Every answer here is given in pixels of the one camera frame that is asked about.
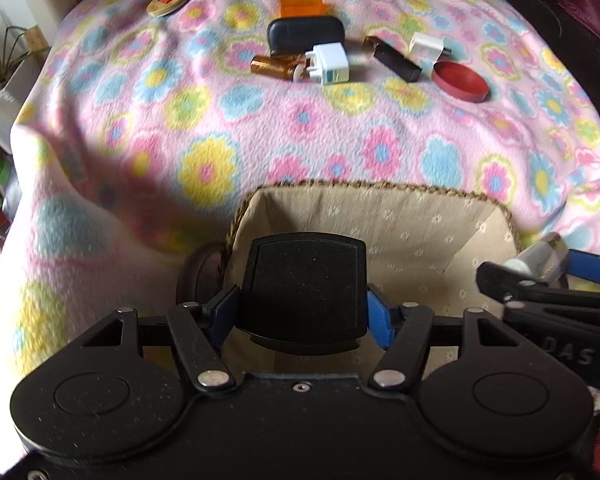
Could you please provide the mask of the black rounded case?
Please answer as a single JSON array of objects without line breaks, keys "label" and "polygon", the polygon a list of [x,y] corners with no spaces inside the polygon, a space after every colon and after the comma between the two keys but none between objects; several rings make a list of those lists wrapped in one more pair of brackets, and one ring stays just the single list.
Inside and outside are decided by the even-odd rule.
[{"label": "black rounded case", "polygon": [[296,356],[357,349],[368,330],[365,243],[317,232],[257,238],[236,328],[262,347]]}]

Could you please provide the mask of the red round lid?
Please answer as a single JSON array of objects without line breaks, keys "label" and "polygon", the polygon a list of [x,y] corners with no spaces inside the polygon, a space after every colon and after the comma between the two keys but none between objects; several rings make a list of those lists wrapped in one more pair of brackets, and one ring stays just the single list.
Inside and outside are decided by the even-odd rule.
[{"label": "red round lid", "polygon": [[488,84],[478,73],[457,62],[435,62],[431,80],[449,96],[466,102],[484,102],[490,92]]}]

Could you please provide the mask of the white travel plug adapter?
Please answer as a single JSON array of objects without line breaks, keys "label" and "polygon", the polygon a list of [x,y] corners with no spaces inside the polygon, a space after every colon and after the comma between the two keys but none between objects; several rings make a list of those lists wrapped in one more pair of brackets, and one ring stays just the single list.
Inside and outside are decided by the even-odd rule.
[{"label": "white travel plug adapter", "polygon": [[322,86],[348,82],[350,65],[343,44],[317,44],[306,52],[306,76]]}]

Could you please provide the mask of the white charger plug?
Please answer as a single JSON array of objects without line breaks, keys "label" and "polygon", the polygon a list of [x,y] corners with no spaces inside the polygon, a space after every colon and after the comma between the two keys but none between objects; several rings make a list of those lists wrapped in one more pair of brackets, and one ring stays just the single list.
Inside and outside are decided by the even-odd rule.
[{"label": "white charger plug", "polygon": [[423,32],[414,32],[408,44],[408,56],[418,60],[437,62],[453,54],[441,38],[429,36]]}]

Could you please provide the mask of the dark blue glasses case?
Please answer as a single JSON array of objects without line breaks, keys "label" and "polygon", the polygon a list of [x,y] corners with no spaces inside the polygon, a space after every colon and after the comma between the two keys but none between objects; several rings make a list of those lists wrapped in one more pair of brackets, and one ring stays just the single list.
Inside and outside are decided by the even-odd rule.
[{"label": "dark blue glasses case", "polygon": [[303,54],[319,44],[343,44],[346,33],[336,16],[276,18],[268,24],[268,47],[272,54]]}]

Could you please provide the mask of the orange translucent plastic box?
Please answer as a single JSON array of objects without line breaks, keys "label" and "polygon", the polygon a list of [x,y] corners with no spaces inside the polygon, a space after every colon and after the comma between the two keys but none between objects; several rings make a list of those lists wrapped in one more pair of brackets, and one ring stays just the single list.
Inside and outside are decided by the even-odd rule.
[{"label": "orange translucent plastic box", "polygon": [[329,14],[329,6],[324,0],[279,0],[281,18],[308,18]]}]

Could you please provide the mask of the woven basket with fabric liner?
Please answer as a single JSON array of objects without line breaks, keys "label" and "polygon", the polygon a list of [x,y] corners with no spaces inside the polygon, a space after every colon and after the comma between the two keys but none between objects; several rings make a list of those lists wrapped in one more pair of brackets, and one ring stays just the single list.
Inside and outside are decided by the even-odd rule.
[{"label": "woven basket with fabric liner", "polygon": [[521,251],[507,208],[481,194],[410,184],[276,184],[236,212],[225,281],[242,281],[253,240],[291,232],[362,240],[367,276],[389,300],[453,318],[471,307],[500,316],[501,306],[478,291],[476,271]]}]

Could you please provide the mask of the pink floral fleece blanket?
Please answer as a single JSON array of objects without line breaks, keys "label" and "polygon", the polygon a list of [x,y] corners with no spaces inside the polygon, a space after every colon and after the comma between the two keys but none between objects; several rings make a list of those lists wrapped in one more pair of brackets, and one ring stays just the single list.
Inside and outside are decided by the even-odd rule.
[{"label": "pink floral fleece blanket", "polygon": [[600,252],[600,115],[506,0],[325,0],[349,39],[441,38],[489,99],[375,60],[345,84],[250,73],[279,0],[83,0],[12,128],[22,199],[0,257],[0,374],[21,376],[108,310],[172,295],[182,255],[254,188],[308,179],[481,193],[528,235]]}]

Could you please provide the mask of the black lipstick tube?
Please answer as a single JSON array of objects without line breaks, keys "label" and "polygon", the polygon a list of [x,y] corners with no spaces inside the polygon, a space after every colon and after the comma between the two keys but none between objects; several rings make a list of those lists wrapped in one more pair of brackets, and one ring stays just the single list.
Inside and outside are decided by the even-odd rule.
[{"label": "black lipstick tube", "polygon": [[408,84],[419,80],[422,69],[384,40],[376,36],[366,36],[363,44],[366,49],[372,52],[372,57],[375,60]]}]

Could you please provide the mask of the amber pill bottle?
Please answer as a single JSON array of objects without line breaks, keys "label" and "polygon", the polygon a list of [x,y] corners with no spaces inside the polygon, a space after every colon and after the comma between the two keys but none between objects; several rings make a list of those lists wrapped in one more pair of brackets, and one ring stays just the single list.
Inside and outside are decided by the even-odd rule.
[{"label": "amber pill bottle", "polygon": [[256,55],[251,60],[249,68],[252,74],[299,82],[306,72],[306,57],[304,55]]}]

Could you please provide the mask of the round wooden badge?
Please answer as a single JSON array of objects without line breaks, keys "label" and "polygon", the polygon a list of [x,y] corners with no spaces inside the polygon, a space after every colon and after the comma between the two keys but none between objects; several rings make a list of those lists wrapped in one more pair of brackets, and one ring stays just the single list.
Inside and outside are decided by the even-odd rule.
[{"label": "round wooden badge", "polygon": [[154,18],[162,18],[180,10],[186,3],[188,0],[151,0],[146,6],[146,12]]}]

